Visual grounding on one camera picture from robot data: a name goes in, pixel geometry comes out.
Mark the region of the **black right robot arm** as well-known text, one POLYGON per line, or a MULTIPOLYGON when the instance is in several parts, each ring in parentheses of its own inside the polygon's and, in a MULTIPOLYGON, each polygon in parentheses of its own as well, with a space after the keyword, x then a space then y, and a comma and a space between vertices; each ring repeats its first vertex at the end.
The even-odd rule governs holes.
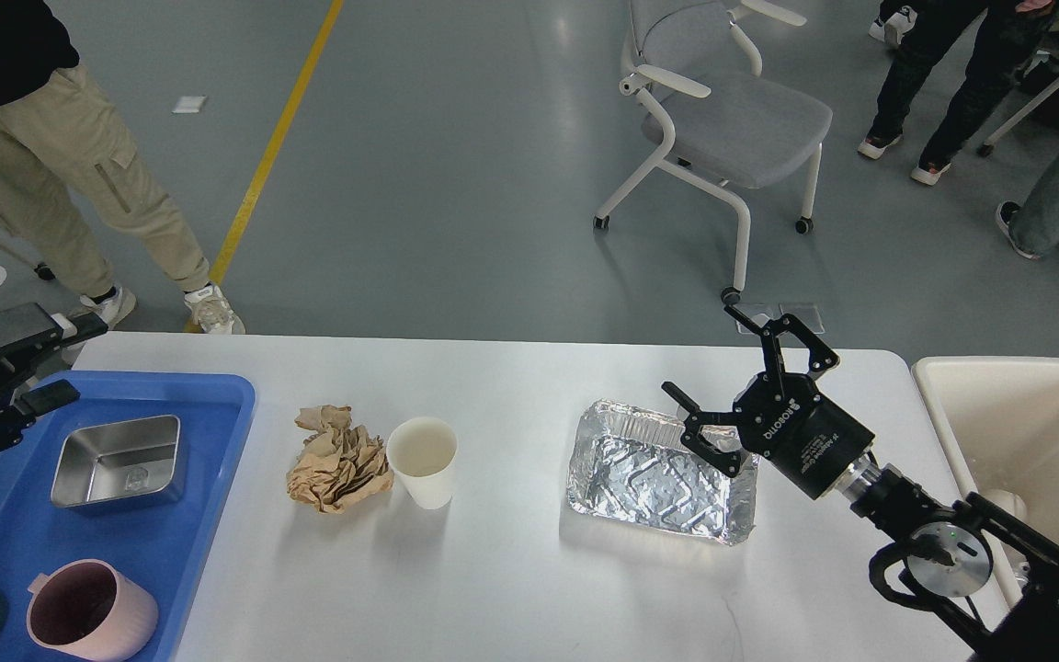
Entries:
POLYGON ((933 613, 971 647, 975 661, 1059 661, 1059 545, 976 493, 944 506, 923 487, 870 455, 869 428, 820 393, 818 378, 839 364, 837 353, 794 314, 764 324, 740 309, 740 294, 722 296, 723 309, 760 340, 764 368, 726 411, 701 409, 664 382, 685 411, 681 443, 726 476, 740 470, 736 451, 703 436, 706 427, 735 428, 741 448, 770 462, 816 499, 834 490, 850 509, 885 532, 869 562, 869 580, 883 600, 933 613), (1029 582, 997 628, 962 611, 995 570, 991 541, 1016 550, 1029 582))

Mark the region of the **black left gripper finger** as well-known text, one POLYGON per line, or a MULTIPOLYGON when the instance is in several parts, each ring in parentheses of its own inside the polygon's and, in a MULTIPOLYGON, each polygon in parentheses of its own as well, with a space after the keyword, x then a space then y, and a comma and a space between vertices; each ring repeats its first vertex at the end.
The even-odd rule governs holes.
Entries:
POLYGON ((47 314, 34 302, 20 304, 0 311, 0 360, 17 368, 41 363, 106 332, 109 327, 97 314, 47 314))
POLYGON ((33 387, 8 398, 8 402, 0 409, 0 424, 33 425, 50 412, 79 399, 80 391, 67 380, 33 387))

